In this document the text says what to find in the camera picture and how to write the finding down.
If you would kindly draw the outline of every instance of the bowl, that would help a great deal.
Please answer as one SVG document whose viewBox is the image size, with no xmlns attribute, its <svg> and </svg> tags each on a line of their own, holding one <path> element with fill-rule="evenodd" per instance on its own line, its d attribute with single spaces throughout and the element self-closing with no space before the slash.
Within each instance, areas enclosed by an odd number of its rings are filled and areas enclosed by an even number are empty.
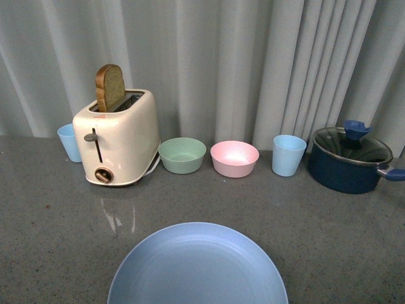
<svg viewBox="0 0 405 304">
<path fill-rule="evenodd" d="M 165 141 L 158 151 L 167 171 L 189 174 L 201 167 L 207 148 L 197 139 L 178 137 Z"/>
<path fill-rule="evenodd" d="M 259 158 L 259 151 L 242 141 L 222 141 L 211 148 L 215 170 L 226 177 L 249 175 Z"/>
</svg>

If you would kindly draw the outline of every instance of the toaster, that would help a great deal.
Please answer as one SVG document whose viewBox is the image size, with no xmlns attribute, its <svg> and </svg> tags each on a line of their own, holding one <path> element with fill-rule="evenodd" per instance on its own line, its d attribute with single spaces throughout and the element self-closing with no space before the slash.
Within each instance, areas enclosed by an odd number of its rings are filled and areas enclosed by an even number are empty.
<svg viewBox="0 0 405 304">
<path fill-rule="evenodd" d="M 138 181 L 160 145 L 158 116 L 151 92 L 127 89 L 124 102 L 100 112 L 97 100 L 73 118 L 86 179 L 97 185 L 125 186 Z"/>
</svg>

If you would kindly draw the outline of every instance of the light blue cup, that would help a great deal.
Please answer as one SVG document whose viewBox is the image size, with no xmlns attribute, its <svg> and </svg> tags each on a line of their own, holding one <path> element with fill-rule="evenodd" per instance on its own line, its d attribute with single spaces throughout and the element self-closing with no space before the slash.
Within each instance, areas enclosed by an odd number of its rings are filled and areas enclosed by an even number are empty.
<svg viewBox="0 0 405 304">
<path fill-rule="evenodd" d="M 306 142 L 292 135 L 274 137 L 272 169 L 280 176 L 293 176 L 304 155 Z"/>
<path fill-rule="evenodd" d="M 59 138 L 68 153 L 69 159 L 75 163 L 81 163 L 82 158 L 78 150 L 75 133 L 73 131 L 73 124 L 69 123 L 60 127 L 58 130 Z"/>
</svg>

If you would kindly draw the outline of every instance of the toaster lever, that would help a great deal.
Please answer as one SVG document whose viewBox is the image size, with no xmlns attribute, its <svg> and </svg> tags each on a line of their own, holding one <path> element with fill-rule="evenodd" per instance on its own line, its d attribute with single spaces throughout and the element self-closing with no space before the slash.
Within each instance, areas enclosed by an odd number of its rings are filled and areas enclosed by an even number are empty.
<svg viewBox="0 0 405 304">
<path fill-rule="evenodd" d="M 98 139 L 98 136 L 95 133 L 90 133 L 90 134 L 87 134 L 84 136 L 84 140 L 89 141 L 89 142 L 96 141 L 97 139 Z"/>
</svg>

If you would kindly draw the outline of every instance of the pink bowl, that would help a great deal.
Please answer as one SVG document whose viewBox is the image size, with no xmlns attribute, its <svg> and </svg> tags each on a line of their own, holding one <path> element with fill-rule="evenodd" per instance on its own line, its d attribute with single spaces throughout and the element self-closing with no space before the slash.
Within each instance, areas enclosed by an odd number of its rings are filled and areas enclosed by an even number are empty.
<svg viewBox="0 0 405 304">
<path fill-rule="evenodd" d="M 222 141 L 211 148 L 215 170 L 226 177 L 249 175 L 259 158 L 259 151 L 242 141 Z"/>
</svg>

